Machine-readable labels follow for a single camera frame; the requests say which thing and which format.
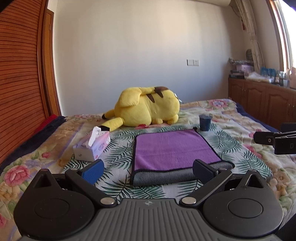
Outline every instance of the folded towel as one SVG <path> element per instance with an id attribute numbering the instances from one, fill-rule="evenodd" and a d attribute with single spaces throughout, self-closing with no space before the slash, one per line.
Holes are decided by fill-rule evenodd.
<path id="1" fill-rule="evenodd" d="M 195 130 L 148 133 L 135 139 L 131 184 L 160 185 L 194 180 L 192 164 L 201 159 L 215 168 L 231 169 Z"/>

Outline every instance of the window frame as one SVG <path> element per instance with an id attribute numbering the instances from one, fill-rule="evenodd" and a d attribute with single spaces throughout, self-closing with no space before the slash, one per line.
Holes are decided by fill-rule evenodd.
<path id="1" fill-rule="evenodd" d="M 286 71 L 292 62 L 290 38 L 287 37 L 287 25 L 283 12 L 277 0 L 266 0 L 276 32 L 276 41 L 279 49 L 279 65 L 281 71 Z"/>

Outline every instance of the screw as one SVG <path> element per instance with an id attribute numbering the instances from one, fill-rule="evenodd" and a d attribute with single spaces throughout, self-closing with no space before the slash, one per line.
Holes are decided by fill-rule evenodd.
<path id="1" fill-rule="evenodd" d="M 115 199 L 112 197 L 103 197 L 100 202 L 104 205 L 112 205 L 115 203 Z"/>
<path id="2" fill-rule="evenodd" d="M 184 197 L 182 199 L 182 202 L 187 205 L 192 205 L 192 204 L 196 203 L 196 199 L 194 197 Z"/>

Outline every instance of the wall outlet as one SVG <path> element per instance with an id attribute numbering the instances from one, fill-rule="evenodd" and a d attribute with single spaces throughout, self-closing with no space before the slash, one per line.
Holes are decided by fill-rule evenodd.
<path id="1" fill-rule="evenodd" d="M 193 59 L 187 59 L 187 65 L 188 66 L 193 66 Z"/>
<path id="2" fill-rule="evenodd" d="M 193 60 L 193 65 L 194 66 L 199 66 L 200 65 L 200 61 L 199 60 Z"/>

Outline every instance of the dark blue cup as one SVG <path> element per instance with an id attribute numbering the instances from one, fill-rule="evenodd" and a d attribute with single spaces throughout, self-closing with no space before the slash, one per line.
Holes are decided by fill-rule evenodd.
<path id="1" fill-rule="evenodd" d="M 199 115 L 200 118 L 200 130 L 201 131 L 208 131 L 211 125 L 211 115 L 202 114 Z"/>

